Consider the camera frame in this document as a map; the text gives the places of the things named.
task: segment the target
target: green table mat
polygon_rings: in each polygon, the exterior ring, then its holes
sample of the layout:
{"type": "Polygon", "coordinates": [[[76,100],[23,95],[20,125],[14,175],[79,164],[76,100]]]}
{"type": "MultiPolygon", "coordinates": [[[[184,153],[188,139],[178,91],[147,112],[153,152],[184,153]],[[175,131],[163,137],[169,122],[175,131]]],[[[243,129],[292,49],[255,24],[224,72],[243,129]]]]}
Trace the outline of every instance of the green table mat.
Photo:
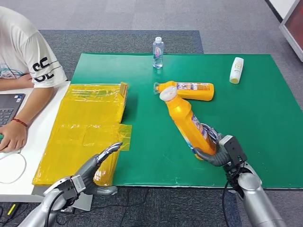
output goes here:
{"type": "Polygon", "coordinates": [[[303,114],[270,55],[166,54],[162,69],[150,54],[82,54],[71,83],[129,85],[124,124],[131,148],[119,154],[115,185],[221,187],[224,170],[193,156],[154,95],[154,82],[210,82],[212,101],[189,100],[201,122],[236,136],[267,188],[303,188],[303,114]],[[235,57],[244,58],[240,84],[229,82],[235,57]]]}

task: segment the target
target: silver robotic arm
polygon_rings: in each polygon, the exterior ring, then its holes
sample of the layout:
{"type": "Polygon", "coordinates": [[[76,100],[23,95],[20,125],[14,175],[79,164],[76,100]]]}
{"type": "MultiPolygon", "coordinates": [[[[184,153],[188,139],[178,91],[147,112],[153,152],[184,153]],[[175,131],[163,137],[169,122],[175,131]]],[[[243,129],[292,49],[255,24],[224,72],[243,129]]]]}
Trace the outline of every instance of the silver robotic arm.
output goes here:
{"type": "Polygon", "coordinates": [[[65,177],[51,185],[44,192],[44,200],[30,212],[19,227],[52,226],[61,210],[73,205],[81,193],[88,195],[111,195],[117,187],[100,187],[94,182],[94,176],[103,161],[110,154],[117,151],[122,143],[113,144],[100,154],[94,155],[80,167],[74,176],[65,177]]]}
{"type": "Polygon", "coordinates": [[[237,192],[253,227],[286,227],[262,188],[262,181],[246,162],[246,156],[236,137],[218,135],[217,153],[211,156],[195,148],[202,159],[214,166],[223,166],[227,181],[237,192]]]}

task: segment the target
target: robotic thumb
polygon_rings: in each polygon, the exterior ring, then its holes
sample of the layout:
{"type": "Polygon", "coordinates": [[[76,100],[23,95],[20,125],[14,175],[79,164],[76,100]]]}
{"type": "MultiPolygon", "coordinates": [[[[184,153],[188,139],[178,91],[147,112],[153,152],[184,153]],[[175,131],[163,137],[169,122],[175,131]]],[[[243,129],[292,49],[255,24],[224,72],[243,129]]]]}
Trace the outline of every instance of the robotic thumb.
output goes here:
{"type": "Polygon", "coordinates": [[[97,195],[113,195],[118,192],[118,188],[116,186],[99,186],[97,188],[97,195]]]}
{"type": "Polygon", "coordinates": [[[227,153],[218,151],[215,155],[209,155],[204,153],[199,148],[194,148],[196,155],[204,159],[205,161],[209,162],[213,166],[224,166],[230,161],[230,156],[227,153]]]}

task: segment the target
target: yellow plastic bag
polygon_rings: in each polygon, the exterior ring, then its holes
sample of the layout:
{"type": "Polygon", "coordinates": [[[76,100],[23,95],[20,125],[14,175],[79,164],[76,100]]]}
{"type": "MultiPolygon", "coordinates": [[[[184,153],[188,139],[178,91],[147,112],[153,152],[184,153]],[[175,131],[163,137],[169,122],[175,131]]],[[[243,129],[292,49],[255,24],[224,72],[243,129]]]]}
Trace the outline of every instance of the yellow plastic bag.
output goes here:
{"type": "MultiPolygon", "coordinates": [[[[70,85],[61,101],[48,145],[32,180],[50,185],[73,175],[90,157],[116,142],[128,150],[131,126],[119,124],[127,84],[70,85]]],[[[111,185],[119,151],[96,172],[97,185],[111,185]]]]}

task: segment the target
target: yellow bottle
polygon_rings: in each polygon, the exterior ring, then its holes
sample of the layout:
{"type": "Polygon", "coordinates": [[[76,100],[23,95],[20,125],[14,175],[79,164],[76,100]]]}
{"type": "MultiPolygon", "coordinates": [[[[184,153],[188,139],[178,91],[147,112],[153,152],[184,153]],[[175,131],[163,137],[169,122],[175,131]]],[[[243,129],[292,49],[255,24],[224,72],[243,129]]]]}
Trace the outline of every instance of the yellow bottle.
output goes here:
{"type": "Polygon", "coordinates": [[[215,88],[211,83],[190,83],[190,82],[175,82],[169,81],[163,84],[156,82],[153,85],[155,94],[161,93],[164,89],[174,86],[177,88],[178,95],[181,98],[196,99],[203,101],[210,101],[214,96],[215,88]]]}
{"type": "Polygon", "coordinates": [[[215,145],[191,111],[191,105],[178,95],[176,87],[165,88],[159,97],[166,103],[169,115],[196,158],[199,157],[193,150],[196,147],[210,155],[215,153],[215,145]]]}

